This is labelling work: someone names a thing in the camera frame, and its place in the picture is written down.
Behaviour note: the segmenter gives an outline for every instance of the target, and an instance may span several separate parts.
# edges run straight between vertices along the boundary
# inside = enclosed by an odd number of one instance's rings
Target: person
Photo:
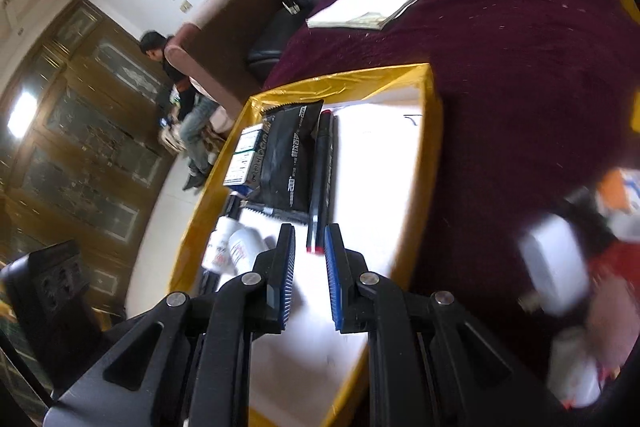
[[[211,172],[212,165],[209,164],[209,155],[204,147],[201,131],[220,105],[206,96],[199,95],[191,84],[191,79],[174,68],[166,59],[164,49],[170,38],[156,31],[146,32],[140,39],[140,51],[151,60],[162,64],[164,73],[171,79],[178,91],[180,111],[177,120],[182,122],[180,139],[191,159],[191,176],[182,189],[188,190],[203,186]]]

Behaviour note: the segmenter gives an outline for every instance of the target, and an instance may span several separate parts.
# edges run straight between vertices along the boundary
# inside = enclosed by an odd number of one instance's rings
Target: white floor
[[[151,309],[166,294],[182,234],[200,197],[182,191],[189,175],[188,158],[179,156],[162,186],[146,226],[127,293],[127,316]]]

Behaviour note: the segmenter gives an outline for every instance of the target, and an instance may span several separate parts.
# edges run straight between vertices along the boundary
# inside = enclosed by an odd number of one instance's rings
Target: wooden door
[[[0,134],[12,226],[4,249],[14,251],[20,234],[42,245],[75,239],[94,307],[124,304],[172,162],[158,143],[158,102],[169,90],[159,65],[84,0],[66,10],[19,73],[14,98],[29,92],[38,107],[22,139]]]

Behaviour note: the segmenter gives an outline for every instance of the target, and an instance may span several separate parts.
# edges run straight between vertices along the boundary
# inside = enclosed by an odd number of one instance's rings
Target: open book
[[[309,28],[381,30],[417,0],[337,0],[306,21]]]

